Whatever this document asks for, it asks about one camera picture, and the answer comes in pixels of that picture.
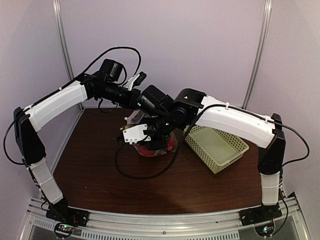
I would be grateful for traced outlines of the clear zip top bag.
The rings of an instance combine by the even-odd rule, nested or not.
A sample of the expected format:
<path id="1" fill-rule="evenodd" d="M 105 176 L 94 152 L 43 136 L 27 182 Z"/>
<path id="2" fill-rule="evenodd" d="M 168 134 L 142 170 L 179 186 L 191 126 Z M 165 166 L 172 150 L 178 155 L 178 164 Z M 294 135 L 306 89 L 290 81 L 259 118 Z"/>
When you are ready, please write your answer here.
<path id="1" fill-rule="evenodd" d="M 146 124 L 149 125 L 153 118 L 149 116 L 147 113 L 144 113 L 142 110 L 134 110 L 129 116 L 125 116 L 124 120 L 126 121 L 126 125 L 140 125 Z M 134 147 L 145 146 L 148 150 L 162 150 L 166 149 L 169 146 L 175 147 L 175 151 L 178 147 L 178 141 L 173 132 L 167 135 L 160 135 L 156 133 L 148 133 L 151 137 L 151 141 L 142 142 L 140 144 L 132 144 Z"/>

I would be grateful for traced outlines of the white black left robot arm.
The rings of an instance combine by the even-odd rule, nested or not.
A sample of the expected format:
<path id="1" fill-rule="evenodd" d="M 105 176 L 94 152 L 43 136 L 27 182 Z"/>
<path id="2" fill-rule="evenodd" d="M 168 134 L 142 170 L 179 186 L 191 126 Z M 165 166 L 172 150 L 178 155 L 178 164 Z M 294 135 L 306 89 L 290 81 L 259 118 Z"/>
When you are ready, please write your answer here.
<path id="1" fill-rule="evenodd" d="M 136 87 L 146 74 L 136 70 L 130 79 L 118 83 L 124 70 L 121 63 L 105 59 L 95 73 L 84 70 L 57 90 L 13 112 L 12 125 L 22 164 L 47 201 L 48 212 L 61 222 L 69 221 L 72 211 L 49 166 L 43 130 L 65 112 L 91 99 L 109 100 L 127 108 L 136 106 L 134 101 L 140 95 Z"/>

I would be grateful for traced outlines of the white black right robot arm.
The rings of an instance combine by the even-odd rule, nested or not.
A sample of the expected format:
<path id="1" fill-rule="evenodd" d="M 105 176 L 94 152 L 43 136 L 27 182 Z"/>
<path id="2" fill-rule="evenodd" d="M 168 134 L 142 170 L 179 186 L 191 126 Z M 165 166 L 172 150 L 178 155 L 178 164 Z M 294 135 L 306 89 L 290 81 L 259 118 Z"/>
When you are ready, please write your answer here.
<path id="1" fill-rule="evenodd" d="M 262 204 L 257 208 L 256 216 L 266 221 L 277 215 L 280 175 L 286 148 L 280 115 L 262 116 L 245 111 L 191 88 L 183 89 L 172 99 L 153 85 L 141 93 L 135 104 L 154 117 L 148 122 L 146 131 L 152 140 L 175 129 L 198 125 L 254 143 L 258 147 L 257 169 L 262 190 Z"/>

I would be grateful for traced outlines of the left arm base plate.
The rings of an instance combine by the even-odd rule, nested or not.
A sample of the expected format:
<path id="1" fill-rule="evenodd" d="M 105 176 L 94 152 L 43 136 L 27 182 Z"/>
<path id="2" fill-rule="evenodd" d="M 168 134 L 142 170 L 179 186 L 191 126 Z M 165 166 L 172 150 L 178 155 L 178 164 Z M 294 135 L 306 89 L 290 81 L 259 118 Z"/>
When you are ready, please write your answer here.
<path id="1" fill-rule="evenodd" d="M 55 221 L 68 223 L 69 225 L 75 227 L 86 227 L 89 217 L 89 212 L 86 210 L 80 210 L 72 207 L 67 207 L 63 209 L 55 209 L 49 207 L 45 216 L 48 219 Z"/>

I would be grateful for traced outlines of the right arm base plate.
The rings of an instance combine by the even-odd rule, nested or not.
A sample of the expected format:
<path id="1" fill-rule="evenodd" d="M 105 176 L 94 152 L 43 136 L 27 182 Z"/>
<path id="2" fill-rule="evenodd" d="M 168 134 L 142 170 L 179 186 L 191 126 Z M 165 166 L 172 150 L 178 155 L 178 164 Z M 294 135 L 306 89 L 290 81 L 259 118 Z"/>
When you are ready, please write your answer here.
<path id="1" fill-rule="evenodd" d="M 238 212 L 242 226 L 254 225 L 271 221 L 282 216 L 280 205 L 260 205 Z"/>

